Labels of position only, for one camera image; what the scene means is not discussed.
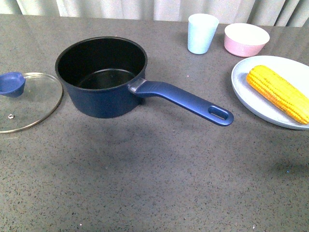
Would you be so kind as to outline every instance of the handle hole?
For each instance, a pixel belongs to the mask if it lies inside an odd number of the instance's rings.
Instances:
[[[211,115],[214,115],[222,120],[227,120],[228,118],[228,113],[227,111],[223,110],[223,109],[220,109],[214,105],[212,105],[211,107],[209,107],[208,109],[208,112],[211,114]]]

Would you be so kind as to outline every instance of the white curtain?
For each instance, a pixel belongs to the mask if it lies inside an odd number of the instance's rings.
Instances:
[[[309,27],[309,0],[0,0],[0,14],[187,21],[195,13],[220,23]]]

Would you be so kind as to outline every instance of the corn on the cob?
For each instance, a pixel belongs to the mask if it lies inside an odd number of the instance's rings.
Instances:
[[[301,124],[309,123],[309,99],[288,81],[264,65],[255,66],[247,82],[267,100]]]

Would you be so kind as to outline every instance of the saucepan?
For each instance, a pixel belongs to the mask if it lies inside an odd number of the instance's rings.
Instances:
[[[75,107],[92,117],[121,116],[143,98],[158,96],[216,125],[233,122],[233,114],[218,105],[171,84],[146,80],[146,66],[146,52],[134,41],[96,37],[65,49],[55,69]]]

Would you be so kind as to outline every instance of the light blue cup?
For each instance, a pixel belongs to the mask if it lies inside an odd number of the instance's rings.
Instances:
[[[194,54],[208,51],[219,20],[210,14],[193,14],[189,17],[188,50]]]

